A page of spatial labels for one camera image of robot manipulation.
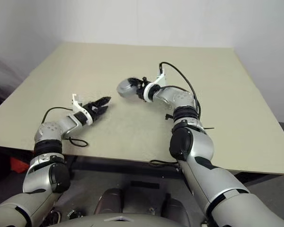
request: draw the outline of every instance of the white wall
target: white wall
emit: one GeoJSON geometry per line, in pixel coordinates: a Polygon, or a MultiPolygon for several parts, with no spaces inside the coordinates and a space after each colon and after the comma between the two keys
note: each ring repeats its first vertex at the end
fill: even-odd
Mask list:
{"type": "Polygon", "coordinates": [[[234,47],[284,121],[284,0],[0,0],[6,93],[62,41],[234,47]]]}

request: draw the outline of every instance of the white bracket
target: white bracket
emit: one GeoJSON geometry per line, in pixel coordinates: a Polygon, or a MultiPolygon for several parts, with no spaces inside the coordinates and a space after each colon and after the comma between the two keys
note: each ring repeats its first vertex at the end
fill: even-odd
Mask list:
{"type": "Polygon", "coordinates": [[[160,87],[166,86],[166,77],[165,77],[164,69],[162,70],[162,73],[157,76],[157,79],[155,80],[155,82],[149,83],[144,89],[143,98],[148,103],[152,103],[152,100],[150,100],[148,98],[148,93],[149,93],[151,87],[156,85],[156,84],[158,84],[160,87]]]}
{"type": "Polygon", "coordinates": [[[87,118],[86,124],[91,125],[93,123],[93,119],[90,116],[89,112],[82,107],[82,101],[80,100],[80,97],[76,94],[72,94],[72,100],[71,101],[72,101],[72,110],[75,113],[82,112],[87,118]]]}

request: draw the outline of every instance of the tabletop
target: tabletop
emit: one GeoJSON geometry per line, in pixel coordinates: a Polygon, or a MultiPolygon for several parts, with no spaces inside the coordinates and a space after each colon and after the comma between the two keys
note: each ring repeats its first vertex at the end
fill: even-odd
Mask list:
{"type": "MultiPolygon", "coordinates": [[[[171,110],[121,98],[116,87],[128,77],[154,81],[161,61],[190,80],[202,106],[201,122],[212,138],[212,163],[229,170],[284,174],[284,132],[232,48],[61,44],[0,106],[0,146],[32,150],[45,111],[111,96],[108,111],[76,137],[86,148],[63,141],[63,153],[137,161],[172,161],[171,110]]],[[[167,84],[189,89],[165,66],[167,84]]],[[[67,110],[53,110],[47,121],[67,110]]]]}

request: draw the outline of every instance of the silver arm segment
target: silver arm segment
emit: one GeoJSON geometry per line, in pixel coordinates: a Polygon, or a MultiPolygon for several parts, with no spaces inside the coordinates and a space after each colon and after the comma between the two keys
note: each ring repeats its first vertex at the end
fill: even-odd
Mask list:
{"type": "Polygon", "coordinates": [[[77,109],[57,122],[44,122],[35,134],[34,157],[23,182],[23,193],[0,204],[0,227],[38,227],[55,202],[70,186],[69,170],[62,155],[61,140],[92,124],[105,113],[110,97],[77,109]]]}
{"type": "Polygon", "coordinates": [[[145,79],[142,83],[125,80],[117,91],[122,97],[136,93],[146,102],[162,101],[172,107],[170,154],[178,160],[192,194],[213,226],[284,227],[284,220],[230,172],[212,165],[213,142],[198,119],[192,94],[173,87],[161,89],[145,79]]]}

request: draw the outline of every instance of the red object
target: red object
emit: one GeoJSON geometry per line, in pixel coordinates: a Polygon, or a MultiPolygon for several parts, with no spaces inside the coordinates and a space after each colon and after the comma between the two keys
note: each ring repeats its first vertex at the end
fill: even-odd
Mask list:
{"type": "Polygon", "coordinates": [[[11,170],[15,171],[18,174],[21,174],[21,173],[25,172],[26,170],[28,170],[29,165],[18,160],[18,159],[15,159],[14,157],[11,157],[10,158],[10,167],[11,167],[11,170]]]}

